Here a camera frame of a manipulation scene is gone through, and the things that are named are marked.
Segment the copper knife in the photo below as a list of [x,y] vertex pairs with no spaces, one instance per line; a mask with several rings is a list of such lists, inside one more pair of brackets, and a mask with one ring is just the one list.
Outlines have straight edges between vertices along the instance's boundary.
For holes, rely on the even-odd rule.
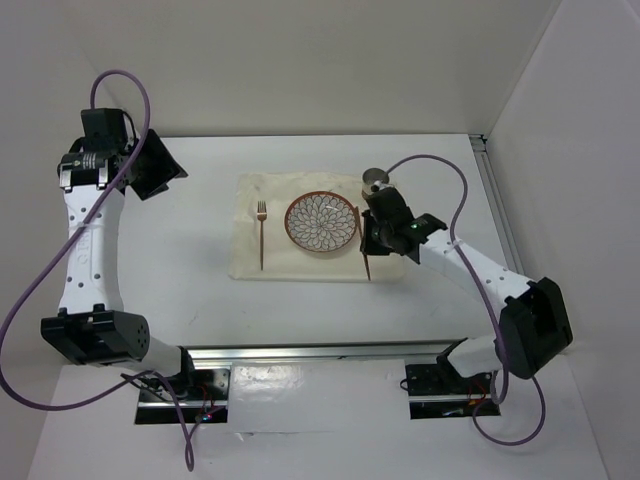
[[354,212],[355,212],[354,215],[355,215],[355,218],[356,218],[356,224],[357,224],[357,229],[358,229],[358,234],[359,234],[359,241],[360,241],[359,251],[360,251],[360,254],[361,254],[362,259],[363,259],[367,280],[369,282],[371,282],[371,271],[370,271],[369,260],[368,260],[367,254],[363,250],[363,245],[364,245],[363,242],[364,242],[364,239],[365,239],[363,220],[362,220],[362,215],[360,213],[360,209],[359,209],[359,207],[357,205],[354,206]]

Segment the floral patterned ceramic plate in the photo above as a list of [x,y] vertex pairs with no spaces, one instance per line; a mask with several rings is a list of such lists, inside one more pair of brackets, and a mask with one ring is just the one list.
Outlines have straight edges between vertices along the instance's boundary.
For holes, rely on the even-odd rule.
[[355,208],[337,193],[308,192],[287,208],[284,229],[302,250],[333,253],[346,247],[357,233]]

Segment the metal cup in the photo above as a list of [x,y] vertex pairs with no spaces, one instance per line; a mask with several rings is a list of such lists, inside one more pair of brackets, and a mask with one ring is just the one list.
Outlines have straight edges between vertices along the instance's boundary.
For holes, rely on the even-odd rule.
[[361,195],[368,199],[390,185],[388,173],[381,168],[369,168],[362,174]]

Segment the copper fork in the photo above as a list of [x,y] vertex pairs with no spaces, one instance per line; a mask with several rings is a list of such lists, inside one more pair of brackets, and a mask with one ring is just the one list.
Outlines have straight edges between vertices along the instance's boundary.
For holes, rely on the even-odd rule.
[[264,270],[264,223],[268,218],[267,205],[264,200],[257,202],[256,218],[259,222],[259,261],[260,270]]

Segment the cream cloth napkin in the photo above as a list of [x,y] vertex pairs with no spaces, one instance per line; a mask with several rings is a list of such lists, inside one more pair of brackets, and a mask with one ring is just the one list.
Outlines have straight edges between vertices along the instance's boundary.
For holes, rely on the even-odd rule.
[[[312,191],[330,191],[358,206],[366,202],[357,176],[325,172],[249,173],[240,176],[236,192],[229,276],[236,280],[363,282],[367,280],[359,251],[358,229],[351,242],[333,253],[311,253],[297,247],[284,229],[284,215],[293,200]],[[264,270],[259,261],[257,202],[264,200]],[[405,273],[401,256],[368,256],[371,280],[392,282]]]

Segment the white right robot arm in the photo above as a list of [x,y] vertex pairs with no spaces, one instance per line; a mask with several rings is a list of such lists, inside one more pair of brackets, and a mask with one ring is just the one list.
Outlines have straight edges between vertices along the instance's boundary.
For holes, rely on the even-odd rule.
[[430,214],[414,216],[399,191],[386,186],[363,196],[361,250],[367,256],[399,255],[424,264],[484,304],[495,329],[491,335],[452,346],[436,369],[448,392],[471,377],[506,369],[532,378],[573,341],[559,285],[534,281],[500,265],[453,234],[452,226]]

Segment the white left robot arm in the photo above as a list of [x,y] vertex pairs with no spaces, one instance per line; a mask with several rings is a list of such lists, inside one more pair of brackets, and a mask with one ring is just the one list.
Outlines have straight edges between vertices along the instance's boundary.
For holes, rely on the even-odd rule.
[[81,121],[83,137],[58,166],[74,244],[58,312],[42,319],[41,335],[75,365],[154,370],[166,392],[187,398],[198,377],[191,357],[153,338],[144,316],[125,311],[117,258],[126,191],[145,201],[188,174],[154,130],[144,139],[129,134],[133,122],[121,109],[86,109]]

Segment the aluminium front rail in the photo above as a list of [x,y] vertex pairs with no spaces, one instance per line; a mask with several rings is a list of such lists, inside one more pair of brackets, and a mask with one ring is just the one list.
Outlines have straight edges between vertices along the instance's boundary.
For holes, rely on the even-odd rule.
[[410,360],[433,359],[445,355],[451,359],[467,355],[475,365],[480,360],[503,360],[506,355],[498,350],[497,341],[490,336],[444,341],[418,342],[365,342],[300,345],[240,345],[240,346],[170,346],[155,338],[149,342],[146,354],[135,359],[118,353],[113,359],[100,355],[92,358],[77,352],[71,357],[75,365],[122,365],[129,369],[158,370],[170,375],[188,368],[208,364],[304,362],[321,360],[364,360],[404,358]]

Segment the aluminium rail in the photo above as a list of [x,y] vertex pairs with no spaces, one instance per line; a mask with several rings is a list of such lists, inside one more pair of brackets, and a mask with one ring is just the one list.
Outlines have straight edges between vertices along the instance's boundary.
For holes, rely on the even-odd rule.
[[478,240],[472,240],[471,245],[508,271],[525,280],[535,281],[535,278],[528,277],[524,272],[497,177],[489,159],[486,138],[482,135],[469,135],[468,139],[474,157],[472,179],[468,181],[469,206],[479,207],[483,219],[489,224],[488,227],[476,228]]
[[300,345],[240,345],[240,346],[170,346],[155,338],[149,342],[146,354],[135,359],[118,353],[113,359],[100,355],[92,358],[77,352],[71,357],[75,365],[122,365],[129,369],[158,370],[170,375],[188,368],[208,364],[304,362],[321,360],[364,360],[404,358],[410,360],[433,359],[445,355],[451,359],[467,355],[475,365],[480,360],[503,360],[506,355],[498,350],[497,341],[490,336],[444,341],[418,342],[365,342]]

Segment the aluminium right side rail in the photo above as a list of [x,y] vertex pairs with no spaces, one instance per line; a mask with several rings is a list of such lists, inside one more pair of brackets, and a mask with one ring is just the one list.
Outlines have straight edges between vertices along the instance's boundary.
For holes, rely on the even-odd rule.
[[508,271],[525,280],[535,281],[535,278],[528,277],[524,272],[497,177],[489,159],[486,138],[482,135],[469,135],[468,139],[474,157],[472,179],[468,181],[469,206],[479,207],[483,219],[489,224],[488,227],[476,228],[478,240],[472,240],[471,245]]

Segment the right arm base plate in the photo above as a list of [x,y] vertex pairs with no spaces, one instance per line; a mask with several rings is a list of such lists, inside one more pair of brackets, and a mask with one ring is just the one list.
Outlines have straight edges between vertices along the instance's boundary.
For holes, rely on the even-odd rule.
[[399,386],[408,394],[412,420],[472,417],[475,409],[478,416],[499,416],[490,380],[490,373],[463,378],[438,364],[407,364]]

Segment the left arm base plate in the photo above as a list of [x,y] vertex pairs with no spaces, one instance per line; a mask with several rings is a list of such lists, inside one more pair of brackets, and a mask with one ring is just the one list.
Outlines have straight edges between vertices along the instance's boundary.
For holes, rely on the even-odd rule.
[[[197,422],[223,424],[228,421],[228,398],[231,369],[195,369],[187,383],[171,379],[180,409],[187,425]],[[160,380],[137,380],[139,396],[134,423],[136,425],[178,424],[179,418],[169,391]]]

